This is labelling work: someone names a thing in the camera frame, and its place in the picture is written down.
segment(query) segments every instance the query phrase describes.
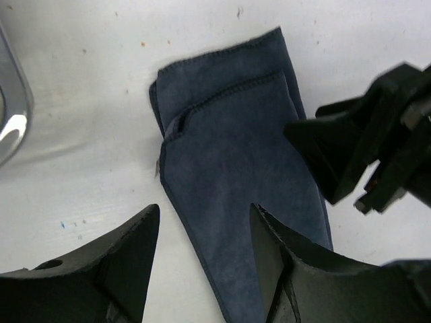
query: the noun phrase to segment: garment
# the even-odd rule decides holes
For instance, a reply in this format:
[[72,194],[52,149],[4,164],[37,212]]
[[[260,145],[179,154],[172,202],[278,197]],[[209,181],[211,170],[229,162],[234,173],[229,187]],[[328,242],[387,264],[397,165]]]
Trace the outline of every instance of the garment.
[[250,204],[332,248],[317,186],[283,136],[304,110],[281,30],[169,65],[150,98],[165,136],[162,185],[226,321],[263,322]]

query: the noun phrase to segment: white table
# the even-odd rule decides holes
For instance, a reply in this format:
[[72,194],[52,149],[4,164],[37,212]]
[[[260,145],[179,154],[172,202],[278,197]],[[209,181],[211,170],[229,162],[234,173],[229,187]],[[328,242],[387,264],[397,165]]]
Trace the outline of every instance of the white table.
[[[223,322],[155,178],[162,137],[147,89],[157,70],[281,25],[312,116],[401,61],[431,62],[430,14],[429,0],[0,0],[36,102],[28,140],[0,170],[0,272],[33,268],[158,203],[144,322]],[[361,191],[329,208],[337,252],[374,264],[431,258],[427,207],[407,196],[363,217],[352,207]]]

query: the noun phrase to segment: dark blue cloth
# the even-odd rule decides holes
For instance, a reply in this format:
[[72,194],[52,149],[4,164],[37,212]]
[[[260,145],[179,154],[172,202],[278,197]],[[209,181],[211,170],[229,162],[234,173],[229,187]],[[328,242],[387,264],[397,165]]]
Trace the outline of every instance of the dark blue cloth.
[[150,97],[166,133],[162,185],[223,315],[261,323],[250,204],[283,215],[282,223],[331,249],[317,186],[283,136],[304,110],[281,31],[170,65]]

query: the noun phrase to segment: gray fabric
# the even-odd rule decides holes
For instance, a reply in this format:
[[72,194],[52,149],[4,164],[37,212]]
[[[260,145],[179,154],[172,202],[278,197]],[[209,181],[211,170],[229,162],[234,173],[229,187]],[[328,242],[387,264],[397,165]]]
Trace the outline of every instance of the gray fabric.
[[284,215],[282,223],[331,249],[317,186],[283,136],[284,125],[304,111],[281,31],[250,43],[234,47],[235,55],[228,49],[174,63],[150,89],[162,133],[169,128],[162,185],[226,321],[234,323],[264,321],[251,203]]

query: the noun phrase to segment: cloth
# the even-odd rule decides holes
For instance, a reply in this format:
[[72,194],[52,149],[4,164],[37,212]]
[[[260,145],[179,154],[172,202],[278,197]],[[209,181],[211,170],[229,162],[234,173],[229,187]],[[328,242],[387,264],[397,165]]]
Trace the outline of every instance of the cloth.
[[318,188],[283,136],[304,110],[281,30],[169,65],[150,99],[165,136],[162,185],[226,321],[263,322],[250,204],[332,248]]

